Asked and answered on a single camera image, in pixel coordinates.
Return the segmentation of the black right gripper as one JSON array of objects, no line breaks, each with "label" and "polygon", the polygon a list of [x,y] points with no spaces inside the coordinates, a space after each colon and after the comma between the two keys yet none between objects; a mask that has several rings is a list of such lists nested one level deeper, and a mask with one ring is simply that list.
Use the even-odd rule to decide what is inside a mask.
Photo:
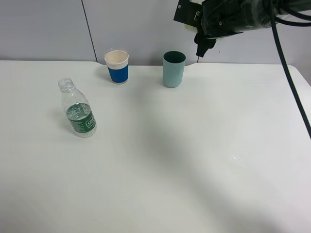
[{"label": "black right gripper", "polygon": [[216,38],[248,30],[250,1],[205,0],[195,3],[191,0],[180,0],[173,19],[197,29],[198,33],[194,38],[197,45],[196,56],[204,57],[209,49],[214,48]]}]

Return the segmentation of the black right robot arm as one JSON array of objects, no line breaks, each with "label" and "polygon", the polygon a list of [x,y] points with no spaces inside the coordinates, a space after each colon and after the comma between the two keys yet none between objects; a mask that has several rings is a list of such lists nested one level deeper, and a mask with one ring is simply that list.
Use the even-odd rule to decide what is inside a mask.
[{"label": "black right robot arm", "polygon": [[180,0],[173,19],[196,29],[196,55],[204,57],[219,38],[270,28],[270,13],[308,20],[302,12],[310,8],[309,0]]}]

